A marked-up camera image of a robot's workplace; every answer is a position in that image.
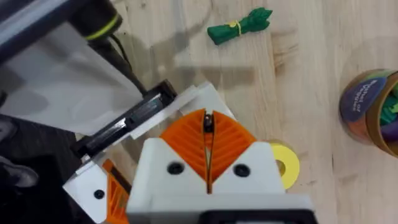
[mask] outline wooden table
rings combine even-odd
[[[181,92],[211,81],[255,137],[293,147],[301,172],[289,193],[309,194],[320,223],[398,222],[398,160],[352,140],[338,117],[353,77],[398,68],[397,1],[113,2],[124,18],[118,37],[145,86],[167,78]],[[207,36],[208,26],[259,6],[274,10],[266,31],[219,47]]]

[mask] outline cylindrical container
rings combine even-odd
[[[398,142],[385,142],[380,128],[384,101],[398,84],[395,70],[370,70],[357,76],[340,98],[340,115],[347,130],[363,142],[398,157]]]

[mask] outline orange 3d-printed part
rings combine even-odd
[[[213,112],[213,131],[205,132],[205,115],[204,109],[185,115],[160,137],[206,181],[211,193],[212,183],[256,138],[234,119],[217,111]]]

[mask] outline black bracket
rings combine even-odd
[[[144,99],[136,106],[133,106],[94,135],[83,137],[71,146],[71,150],[79,158],[85,155],[90,157],[97,155],[171,104],[176,96],[177,94],[170,83],[167,80],[163,81],[149,90]]]

